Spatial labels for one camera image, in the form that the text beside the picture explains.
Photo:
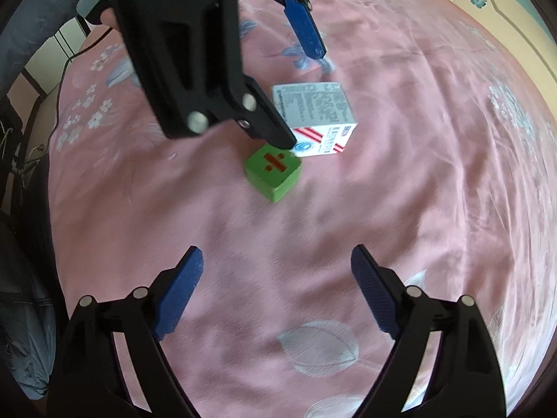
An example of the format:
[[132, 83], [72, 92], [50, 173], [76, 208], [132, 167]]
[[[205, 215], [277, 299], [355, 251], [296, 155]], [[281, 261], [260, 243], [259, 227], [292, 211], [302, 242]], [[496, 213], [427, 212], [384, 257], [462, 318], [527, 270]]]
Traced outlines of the green wooden cube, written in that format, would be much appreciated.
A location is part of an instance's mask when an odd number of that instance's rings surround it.
[[244, 162], [252, 187], [272, 203], [289, 193], [301, 175], [301, 158], [288, 150], [263, 145]]

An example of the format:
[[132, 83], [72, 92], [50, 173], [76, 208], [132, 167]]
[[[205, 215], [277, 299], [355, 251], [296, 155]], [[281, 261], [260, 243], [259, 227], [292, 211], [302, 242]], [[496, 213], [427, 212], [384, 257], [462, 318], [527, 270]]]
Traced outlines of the white medicine box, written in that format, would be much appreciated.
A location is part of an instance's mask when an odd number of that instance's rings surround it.
[[297, 157], [343, 153], [358, 125], [338, 82], [273, 86], [275, 107], [296, 137]]

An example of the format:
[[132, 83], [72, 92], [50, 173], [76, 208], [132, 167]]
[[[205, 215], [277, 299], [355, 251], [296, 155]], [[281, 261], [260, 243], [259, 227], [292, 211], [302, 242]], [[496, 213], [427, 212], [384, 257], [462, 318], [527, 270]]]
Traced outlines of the grey jacket sleeve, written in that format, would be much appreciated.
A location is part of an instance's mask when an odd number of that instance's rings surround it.
[[1, 29], [1, 98], [37, 50], [77, 16], [78, 0], [22, 0]]

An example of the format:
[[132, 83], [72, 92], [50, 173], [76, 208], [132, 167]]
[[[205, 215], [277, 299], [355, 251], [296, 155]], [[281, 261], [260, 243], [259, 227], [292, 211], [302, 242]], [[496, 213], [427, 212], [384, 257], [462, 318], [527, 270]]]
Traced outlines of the pink floral bedspread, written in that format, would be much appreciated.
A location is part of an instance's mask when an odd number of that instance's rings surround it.
[[49, 207], [69, 309], [119, 299], [191, 246], [205, 267], [162, 347], [204, 417], [348, 417], [392, 341], [350, 269], [365, 245], [406, 285], [473, 296], [514, 409], [556, 328], [556, 124], [515, 58], [447, 0], [312, 0], [329, 56], [306, 60], [280, 7], [240, 0], [264, 89], [339, 83], [357, 125], [271, 203], [259, 148], [227, 122], [160, 131], [121, 36], [69, 67]]

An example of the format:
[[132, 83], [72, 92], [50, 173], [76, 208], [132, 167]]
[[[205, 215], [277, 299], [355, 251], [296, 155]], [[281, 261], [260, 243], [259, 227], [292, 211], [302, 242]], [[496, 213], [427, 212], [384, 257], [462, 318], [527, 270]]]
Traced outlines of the cream wooden headboard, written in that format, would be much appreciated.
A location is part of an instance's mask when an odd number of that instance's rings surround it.
[[449, 0], [484, 26], [520, 63], [556, 112], [556, 44], [516, 0]]

